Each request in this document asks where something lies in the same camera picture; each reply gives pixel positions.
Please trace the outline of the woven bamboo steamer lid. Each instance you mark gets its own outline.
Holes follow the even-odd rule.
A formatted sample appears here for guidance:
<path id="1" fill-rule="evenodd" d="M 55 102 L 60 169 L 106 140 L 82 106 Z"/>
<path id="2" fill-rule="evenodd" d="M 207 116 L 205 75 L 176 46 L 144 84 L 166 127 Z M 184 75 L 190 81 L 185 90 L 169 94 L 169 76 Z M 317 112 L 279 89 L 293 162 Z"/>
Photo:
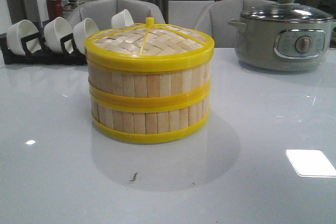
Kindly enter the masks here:
<path id="1" fill-rule="evenodd" d="M 87 62 L 117 72 L 173 72 L 211 60 L 213 38 L 201 31 L 170 24 L 145 23 L 110 28 L 86 38 Z"/>

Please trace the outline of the bamboo steamer tray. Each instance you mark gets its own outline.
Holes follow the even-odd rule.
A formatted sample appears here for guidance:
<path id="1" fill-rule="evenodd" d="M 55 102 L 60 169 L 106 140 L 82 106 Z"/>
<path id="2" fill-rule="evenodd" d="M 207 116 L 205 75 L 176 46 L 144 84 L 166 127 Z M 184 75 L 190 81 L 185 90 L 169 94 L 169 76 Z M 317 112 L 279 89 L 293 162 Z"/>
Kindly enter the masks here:
<path id="1" fill-rule="evenodd" d="M 94 125 L 105 135 L 139 144 L 179 140 L 199 131 L 210 114 L 208 81 L 165 97 L 125 97 L 90 86 Z"/>
<path id="2" fill-rule="evenodd" d="M 92 97 L 122 111 L 155 112 L 180 109 L 208 97 L 209 61 L 168 72 L 121 72 L 88 62 Z"/>

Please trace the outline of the white bowl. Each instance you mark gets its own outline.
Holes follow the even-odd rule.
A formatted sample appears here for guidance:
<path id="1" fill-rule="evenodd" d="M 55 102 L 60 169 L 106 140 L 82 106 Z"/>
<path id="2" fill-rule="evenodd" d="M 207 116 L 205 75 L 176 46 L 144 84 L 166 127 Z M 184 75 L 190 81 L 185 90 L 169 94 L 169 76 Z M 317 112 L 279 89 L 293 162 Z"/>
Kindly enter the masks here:
<path id="1" fill-rule="evenodd" d="M 21 39 L 37 32 L 37 27 L 30 20 L 23 19 L 9 27 L 6 33 L 7 45 L 12 53 L 24 56 Z"/>
<path id="2" fill-rule="evenodd" d="M 85 40 L 88 36 L 99 31 L 97 24 L 91 19 L 86 18 L 73 28 L 73 38 L 77 49 L 85 55 Z"/>
<path id="3" fill-rule="evenodd" d="M 112 28 L 121 28 L 126 26 L 131 26 L 134 24 L 133 18 L 127 9 L 124 9 L 117 14 L 113 15 L 111 18 Z"/>
<path id="4" fill-rule="evenodd" d="M 48 48 L 54 53 L 62 54 L 60 39 L 72 34 L 73 30 L 70 24 L 62 17 L 57 17 L 49 22 L 44 28 L 44 38 Z"/>

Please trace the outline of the grey electric cooking pot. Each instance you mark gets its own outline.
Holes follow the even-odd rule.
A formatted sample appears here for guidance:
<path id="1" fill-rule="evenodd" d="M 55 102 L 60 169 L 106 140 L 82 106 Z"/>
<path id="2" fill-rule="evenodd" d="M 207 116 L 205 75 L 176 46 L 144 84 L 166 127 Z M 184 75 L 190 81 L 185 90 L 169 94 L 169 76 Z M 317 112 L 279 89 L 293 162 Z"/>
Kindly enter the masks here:
<path id="1" fill-rule="evenodd" d="M 246 64 L 277 71 L 311 70 L 325 62 L 335 21 L 290 23 L 240 18 L 235 52 Z"/>

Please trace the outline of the black bowl rack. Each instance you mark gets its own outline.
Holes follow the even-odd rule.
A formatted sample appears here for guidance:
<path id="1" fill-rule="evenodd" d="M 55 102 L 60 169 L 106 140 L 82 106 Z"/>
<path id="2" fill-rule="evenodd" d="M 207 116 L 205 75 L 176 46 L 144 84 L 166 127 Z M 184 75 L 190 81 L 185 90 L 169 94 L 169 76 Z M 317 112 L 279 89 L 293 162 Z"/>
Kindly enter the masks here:
<path id="1" fill-rule="evenodd" d="M 41 49 L 30 52 L 27 43 L 38 39 Z M 6 34 L 1 34 L 1 50 L 4 63 L 10 64 L 43 64 L 43 65 L 86 65 L 86 56 L 79 52 L 74 41 L 73 34 L 61 37 L 60 45 L 62 53 L 54 53 L 47 46 L 45 38 L 39 33 L 25 36 L 21 39 L 25 54 L 23 56 L 12 53 L 7 45 Z"/>

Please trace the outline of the red box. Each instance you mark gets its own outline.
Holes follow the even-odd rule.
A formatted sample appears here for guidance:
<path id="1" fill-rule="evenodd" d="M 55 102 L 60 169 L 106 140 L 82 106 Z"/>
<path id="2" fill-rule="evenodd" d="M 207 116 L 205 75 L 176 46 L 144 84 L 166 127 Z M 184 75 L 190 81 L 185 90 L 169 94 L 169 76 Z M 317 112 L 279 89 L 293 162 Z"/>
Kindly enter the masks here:
<path id="1" fill-rule="evenodd" d="M 46 4 L 50 21 L 57 17 L 63 17 L 61 0 L 46 0 Z"/>

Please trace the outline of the glass pot lid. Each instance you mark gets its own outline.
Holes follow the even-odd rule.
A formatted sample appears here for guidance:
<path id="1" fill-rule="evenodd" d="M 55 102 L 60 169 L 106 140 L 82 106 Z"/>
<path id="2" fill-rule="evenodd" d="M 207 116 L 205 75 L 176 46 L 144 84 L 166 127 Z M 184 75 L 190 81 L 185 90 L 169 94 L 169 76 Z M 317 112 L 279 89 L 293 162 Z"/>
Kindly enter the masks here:
<path id="1" fill-rule="evenodd" d="M 317 8 L 295 3 L 295 0 L 277 0 L 272 4 L 253 7 L 241 12 L 242 18 L 290 23 L 324 23 L 333 15 Z"/>

